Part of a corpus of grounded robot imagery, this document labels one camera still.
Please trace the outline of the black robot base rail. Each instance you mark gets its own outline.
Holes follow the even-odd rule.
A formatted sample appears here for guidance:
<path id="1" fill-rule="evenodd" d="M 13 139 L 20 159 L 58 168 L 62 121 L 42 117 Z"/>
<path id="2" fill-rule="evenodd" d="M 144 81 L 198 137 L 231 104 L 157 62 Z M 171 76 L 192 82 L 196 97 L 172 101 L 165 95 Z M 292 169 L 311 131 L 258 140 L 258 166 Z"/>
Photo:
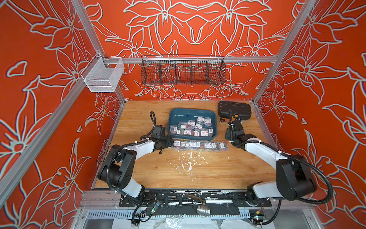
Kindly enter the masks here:
<path id="1" fill-rule="evenodd" d="M 197 213 L 198 205 L 211 209 L 209 217 Z M 121 195 L 119 206 L 131 207 L 129 218 L 135 220 L 163 218 L 262 219 L 265 209 L 272 207 L 269 198 L 251 206 L 245 190 L 228 189 L 146 189 L 143 205 Z"/>

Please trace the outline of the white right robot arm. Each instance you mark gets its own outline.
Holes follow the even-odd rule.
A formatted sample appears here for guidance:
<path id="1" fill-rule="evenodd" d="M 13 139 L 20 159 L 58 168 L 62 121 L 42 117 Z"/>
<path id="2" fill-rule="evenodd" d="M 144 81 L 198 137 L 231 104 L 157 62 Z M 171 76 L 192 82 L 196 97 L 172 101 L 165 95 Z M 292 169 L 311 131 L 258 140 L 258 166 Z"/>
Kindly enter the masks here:
<path id="1" fill-rule="evenodd" d="M 274 181 L 257 182 L 246 188 L 246 201 L 249 205 L 256 206 L 262 199 L 267 198 L 299 200 L 321 205 L 333 198 L 333 186 L 320 169 L 310 164 L 302 155 L 290 155 L 261 141 L 253 134 L 245 133 L 242 121 L 231 110 L 225 138 L 232 146 L 257 156 L 276 171 Z M 321 200 L 306 199 L 307 195 L 317 191 L 313 173 L 318 174 L 327 186 L 327 195 Z"/>

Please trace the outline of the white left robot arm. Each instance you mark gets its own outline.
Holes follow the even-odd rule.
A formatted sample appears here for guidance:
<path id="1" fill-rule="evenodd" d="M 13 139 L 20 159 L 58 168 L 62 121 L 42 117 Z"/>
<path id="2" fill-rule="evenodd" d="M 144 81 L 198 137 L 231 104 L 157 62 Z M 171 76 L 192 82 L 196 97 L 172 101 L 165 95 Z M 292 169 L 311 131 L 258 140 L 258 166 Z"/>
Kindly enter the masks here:
<path id="1" fill-rule="evenodd" d="M 97 173 L 97 178 L 105 182 L 110 190 L 131 198 L 137 205 L 143 205 L 145 190 L 132 178 L 136 160 L 155 151 L 161 154 L 174 143 L 172 137 L 165 133 L 166 128 L 156 124 L 153 111 L 150 118 L 151 131 L 134 143 L 112 146 Z"/>

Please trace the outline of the blue plastic storage tray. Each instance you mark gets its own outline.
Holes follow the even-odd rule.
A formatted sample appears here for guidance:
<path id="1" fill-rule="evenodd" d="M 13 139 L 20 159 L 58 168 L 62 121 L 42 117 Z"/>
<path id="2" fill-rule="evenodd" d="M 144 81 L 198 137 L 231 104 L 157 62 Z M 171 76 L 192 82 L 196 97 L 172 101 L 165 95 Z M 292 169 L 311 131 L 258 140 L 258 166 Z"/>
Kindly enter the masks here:
<path id="1" fill-rule="evenodd" d="M 201 136 L 188 136 L 188 135 L 173 135 L 172 138 L 182 138 L 189 140 L 213 140 L 218 134 L 217 128 L 217 119 L 216 114 L 210 110 L 202 110 L 202 109 L 191 109 L 191 108 L 174 108 L 169 113 L 168 123 L 167 123 L 167 131 L 171 125 L 178 125 L 179 122 L 188 122 L 189 120 L 197 120 L 199 116 L 211 118 L 212 125 L 210 126 L 213 129 L 212 136 L 201 137 Z"/>

